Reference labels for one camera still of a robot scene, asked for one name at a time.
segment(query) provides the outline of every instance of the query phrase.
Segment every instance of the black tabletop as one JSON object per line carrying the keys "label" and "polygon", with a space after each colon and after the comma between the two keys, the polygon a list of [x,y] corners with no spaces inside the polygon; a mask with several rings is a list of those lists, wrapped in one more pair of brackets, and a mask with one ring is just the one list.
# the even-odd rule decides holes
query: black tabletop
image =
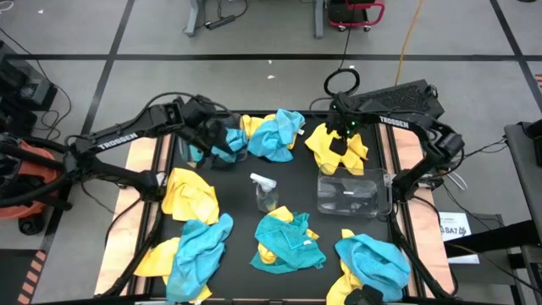
{"label": "black tabletop", "polygon": [[[304,136],[298,136],[292,150],[294,160],[271,163],[249,156],[233,169],[197,169],[196,172],[216,189],[220,213],[228,213],[234,228],[226,240],[226,252],[220,267],[207,283],[213,298],[262,298],[262,299],[324,299],[329,288],[342,276],[340,260],[334,245],[340,239],[340,230],[351,229],[355,234],[367,234],[381,241],[389,241],[388,223],[379,219],[337,216],[320,213],[317,209],[318,166],[314,156],[304,145],[305,140],[319,125],[316,119],[306,116]],[[362,131],[363,143],[369,148],[366,169],[379,169],[379,150],[374,126]],[[174,167],[193,169],[180,156],[175,143]],[[288,274],[269,274],[253,268],[249,263],[257,252],[254,232],[264,213],[257,209],[256,186],[249,178],[257,173],[277,180],[279,203],[291,212],[309,213],[309,228],[320,235],[317,243],[327,261],[322,269],[303,269]],[[166,215],[160,241],[179,237],[183,223]],[[152,295],[165,296],[161,278],[152,279]]]}

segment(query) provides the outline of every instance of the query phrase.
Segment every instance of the crumpled towel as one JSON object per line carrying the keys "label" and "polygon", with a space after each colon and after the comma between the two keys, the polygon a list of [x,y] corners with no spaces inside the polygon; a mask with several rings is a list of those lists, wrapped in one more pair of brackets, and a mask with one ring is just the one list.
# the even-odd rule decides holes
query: crumpled towel
{"label": "crumpled towel", "polygon": [[[243,130],[235,128],[226,128],[226,130],[226,142],[234,154],[229,154],[218,147],[212,147],[211,153],[219,156],[227,163],[235,163],[235,161],[237,161],[238,152],[246,146],[248,139]],[[192,145],[190,145],[190,152],[195,162],[200,162],[203,159],[203,153]]]}
{"label": "crumpled towel", "polygon": [[294,157],[288,150],[293,147],[297,131],[305,124],[305,118],[298,112],[279,109],[273,118],[267,116],[260,123],[258,118],[243,116],[241,122],[250,138],[248,151],[255,156],[265,157],[274,162],[288,162]]}
{"label": "crumpled towel", "polygon": [[[342,238],[354,236],[354,232],[348,229],[343,229],[340,233]],[[342,259],[340,260],[340,268],[345,274],[329,289],[328,295],[325,297],[325,303],[327,305],[342,305],[345,303],[346,297],[348,297],[355,289],[362,289],[362,283],[350,269],[348,269],[345,261]]]}
{"label": "crumpled towel", "polygon": [[315,239],[311,237],[318,238],[318,235],[313,235],[308,229],[308,216],[307,213],[293,214],[290,223],[272,215],[263,217],[254,235],[261,247],[258,247],[251,265],[273,274],[283,274],[312,266],[322,268],[325,256],[318,249]]}
{"label": "crumpled towel", "polygon": [[207,225],[214,224],[218,221],[219,211],[214,187],[191,170],[173,169],[162,211],[172,214],[178,221],[198,219]]}
{"label": "crumpled towel", "polygon": [[[277,208],[268,213],[268,215],[274,216],[288,224],[294,220],[294,214],[291,213],[286,206]],[[311,229],[307,229],[307,235],[315,241],[320,238],[320,236]],[[258,243],[257,251],[260,253],[260,259],[262,259],[263,263],[274,263],[277,260],[277,256],[262,245],[262,243]]]}
{"label": "crumpled towel", "polygon": [[[179,241],[179,237],[174,237],[162,242],[154,249],[149,249],[134,271],[134,275],[145,277],[162,276],[163,283],[167,285],[169,274],[173,267],[173,260],[179,248]],[[209,298],[211,294],[212,292],[209,290],[209,287],[205,285],[199,296],[191,300],[191,302],[203,301]]]}
{"label": "crumpled towel", "polygon": [[[344,262],[344,265],[359,279],[360,284],[369,285],[382,292],[385,302],[402,299],[401,289],[408,285],[411,269],[395,245],[361,234],[337,241],[335,250],[341,258],[341,264]],[[342,293],[346,288],[340,287]]]}
{"label": "crumpled towel", "polygon": [[233,225],[234,220],[226,213],[212,226],[199,220],[186,222],[166,287],[169,302],[189,302],[202,293],[220,265],[224,241]]}
{"label": "crumpled towel", "polygon": [[362,143],[359,134],[348,139],[348,149],[344,156],[329,149],[333,139],[340,139],[336,131],[327,133],[325,124],[314,129],[312,135],[305,141],[305,145],[314,152],[314,159],[318,167],[326,175],[332,175],[339,163],[343,163],[346,169],[353,175],[363,175],[363,161],[367,159],[368,148]]}

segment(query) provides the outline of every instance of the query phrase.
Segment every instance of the table leg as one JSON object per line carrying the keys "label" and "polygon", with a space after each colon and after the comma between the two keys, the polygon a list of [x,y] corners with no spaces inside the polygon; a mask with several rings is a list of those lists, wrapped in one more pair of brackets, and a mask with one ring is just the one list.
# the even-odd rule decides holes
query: table leg
{"label": "table leg", "polygon": [[314,1],[314,38],[324,37],[324,0]]}
{"label": "table leg", "polygon": [[193,37],[196,34],[196,27],[198,25],[200,9],[205,9],[205,0],[190,0],[190,18],[186,25],[185,34],[188,37]]}

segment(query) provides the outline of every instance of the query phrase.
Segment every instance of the spray bottle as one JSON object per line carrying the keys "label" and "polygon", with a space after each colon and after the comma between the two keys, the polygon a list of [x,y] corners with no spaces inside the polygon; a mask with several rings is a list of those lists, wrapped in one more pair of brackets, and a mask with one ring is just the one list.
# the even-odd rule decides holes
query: spray bottle
{"label": "spray bottle", "polygon": [[256,186],[256,203],[260,211],[269,213],[279,207],[279,193],[274,189],[277,181],[252,173],[251,179]]}

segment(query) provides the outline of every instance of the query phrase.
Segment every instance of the red chair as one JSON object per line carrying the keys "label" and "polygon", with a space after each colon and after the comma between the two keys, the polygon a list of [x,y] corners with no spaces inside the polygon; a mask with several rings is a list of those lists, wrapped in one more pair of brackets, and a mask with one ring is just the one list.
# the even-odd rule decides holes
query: red chair
{"label": "red chair", "polygon": [[[369,21],[367,10],[380,7],[379,17],[375,21]],[[378,24],[384,16],[385,6],[375,0],[329,0],[328,22],[344,31],[349,27],[363,27],[364,31],[370,31],[372,25]]]}

